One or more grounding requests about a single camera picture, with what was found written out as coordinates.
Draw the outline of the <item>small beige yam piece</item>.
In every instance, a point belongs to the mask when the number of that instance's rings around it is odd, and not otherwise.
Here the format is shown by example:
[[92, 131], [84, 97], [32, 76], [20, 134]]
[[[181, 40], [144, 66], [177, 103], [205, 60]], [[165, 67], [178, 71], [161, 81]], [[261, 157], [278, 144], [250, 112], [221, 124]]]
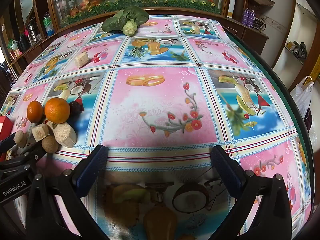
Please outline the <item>small beige yam piece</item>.
[[19, 148], [24, 148], [27, 143], [27, 136], [22, 130], [15, 133], [14, 142]]

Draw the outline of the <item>purple bottles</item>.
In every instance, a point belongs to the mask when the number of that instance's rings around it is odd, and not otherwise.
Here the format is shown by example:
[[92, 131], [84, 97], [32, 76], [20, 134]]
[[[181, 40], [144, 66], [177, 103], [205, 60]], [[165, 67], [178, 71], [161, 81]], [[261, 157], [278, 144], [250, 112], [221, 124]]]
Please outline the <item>purple bottles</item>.
[[249, 10], [249, 8], [246, 8], [242, 16], [242, 20], [241, 20], [242, 24], [251, 28], [253, 27], [254, 20], [255, 20], [254, 10]]

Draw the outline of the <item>red white tray box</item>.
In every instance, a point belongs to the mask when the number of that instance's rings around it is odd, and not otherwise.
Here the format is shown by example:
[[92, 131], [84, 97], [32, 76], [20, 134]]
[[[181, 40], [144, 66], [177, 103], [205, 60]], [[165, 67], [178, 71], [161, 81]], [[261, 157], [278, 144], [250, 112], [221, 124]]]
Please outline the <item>red white tray box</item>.
[[[1, 123], [0, 140], [2, 142], [11, 134], [13, 123], [6, 115], [3, 115], [0, 117], [0, 123]], [[0, 153], [1, 161], [5, 161], [6, 154], [7, 154], [7, 151], [3, 149], [3, 146], [1, 146], [1, 153]]]

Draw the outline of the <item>orange tangerine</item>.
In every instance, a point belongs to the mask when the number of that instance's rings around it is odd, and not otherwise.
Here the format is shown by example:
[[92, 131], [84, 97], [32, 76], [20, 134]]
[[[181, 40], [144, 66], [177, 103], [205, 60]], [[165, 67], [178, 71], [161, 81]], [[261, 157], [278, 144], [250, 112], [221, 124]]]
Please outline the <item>orange tangerine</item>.
[[66, 122], [69, 118], [70, 112], [70, 106], [63, 98], [51, 98], [47, 101], [44, 107], [44, 114], [46, 118], [55, 124]]
[[34, 100], [27, 107], [27, 118], [33, 124], [38, 124], [43, 116], [43, 107], [40, 102]]

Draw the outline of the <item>colourful patterned tablecloth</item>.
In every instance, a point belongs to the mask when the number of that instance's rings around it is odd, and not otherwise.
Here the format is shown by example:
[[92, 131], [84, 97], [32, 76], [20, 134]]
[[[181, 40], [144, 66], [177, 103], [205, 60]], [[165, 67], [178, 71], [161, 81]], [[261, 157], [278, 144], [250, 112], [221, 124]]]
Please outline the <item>colourful patterned tablecloth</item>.
[[[77, 68], [84, 51], [89, 63]], [[111, 239], [146, 239], [143, 216], [153, 207], [107, 205], [112, 188], [155, 182], [170, 183], [168, 208], [179, 205], [176, 237], [210, 237], [235, 203], [209, 166], [216, 145], [257, 176], [283, 176], [295, 236], [312, 210], [312, 149], [304, 150], [300, 113], [276, 78], [219, 22], [152, 15], [134, 37], [94, 24], [57, 38], [13, 85], [1, 114], [15, 131], [30, 132], [29, 102], [61, 97], [81, 105], [69, 122], [76, 144], [40, 164], [57, 172], [97, 144], [109, 147], [105, 179], [85, 206]]]

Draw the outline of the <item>large beige yam chunk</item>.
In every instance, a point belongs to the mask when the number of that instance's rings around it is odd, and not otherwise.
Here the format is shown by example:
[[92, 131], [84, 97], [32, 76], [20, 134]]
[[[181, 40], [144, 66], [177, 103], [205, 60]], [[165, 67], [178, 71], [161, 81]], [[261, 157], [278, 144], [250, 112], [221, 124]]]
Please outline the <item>large beige yam chunk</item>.
[[72, 148], [77, 142], [75, 130], [67, 123], [53, 124], [53, 133], [56, 141], [67, 148]]

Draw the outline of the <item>dark red jujube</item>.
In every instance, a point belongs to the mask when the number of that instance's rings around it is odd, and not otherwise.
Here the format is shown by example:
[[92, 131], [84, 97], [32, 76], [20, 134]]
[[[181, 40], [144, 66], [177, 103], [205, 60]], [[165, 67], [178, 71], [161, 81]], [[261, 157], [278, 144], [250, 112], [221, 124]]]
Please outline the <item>dark red jujube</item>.
[[70, 107], [70, 115], [69, 115], [70, 117], [77, 116], [82, 112], [81, 105], [76, 101], [71, 101], [69, 103], [69, 107]]

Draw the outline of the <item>white plastic bag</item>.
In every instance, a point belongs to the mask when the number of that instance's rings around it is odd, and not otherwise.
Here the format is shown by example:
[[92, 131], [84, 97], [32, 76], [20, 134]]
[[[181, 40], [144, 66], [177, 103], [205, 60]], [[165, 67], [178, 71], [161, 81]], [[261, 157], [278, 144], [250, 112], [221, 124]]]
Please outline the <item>white plastic bag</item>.
[[303, 118], [305, 118], [310, 107], [313, 85], [314, 82], [311, 76], [306, 76], [290, 92], [290, 95], [292, 96]]

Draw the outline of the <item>green plastic bottle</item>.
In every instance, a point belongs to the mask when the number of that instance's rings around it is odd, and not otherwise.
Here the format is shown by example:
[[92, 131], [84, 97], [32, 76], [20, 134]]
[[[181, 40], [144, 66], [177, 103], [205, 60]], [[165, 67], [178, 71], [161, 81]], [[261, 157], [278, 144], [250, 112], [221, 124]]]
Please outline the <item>green plastic bottle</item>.
[[44, 17], [43, 17], [43, 23], [44, 23], [44, 27], [47, 33], [47, 36], [52, 36], [55, 31], [54, 31], [54, 27], [52, 24], [52, 20], [50, 18], [50, 13], [45, 12]]

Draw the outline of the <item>green leafy vegetable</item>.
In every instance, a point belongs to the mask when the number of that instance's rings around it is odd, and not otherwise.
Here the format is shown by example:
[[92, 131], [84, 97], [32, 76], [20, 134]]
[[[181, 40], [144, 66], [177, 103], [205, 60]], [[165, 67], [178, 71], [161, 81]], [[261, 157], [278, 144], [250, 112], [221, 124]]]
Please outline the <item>green leafy vegetable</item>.
[[124, 10], [118, 11], [113, 17], [107, 18], [101, 29], [105, 33], [112, 31], [121, 31], [126, 36], [133, 36], [140, 25], [149, 20], [149, 14], [144, 9], [130, 5]]

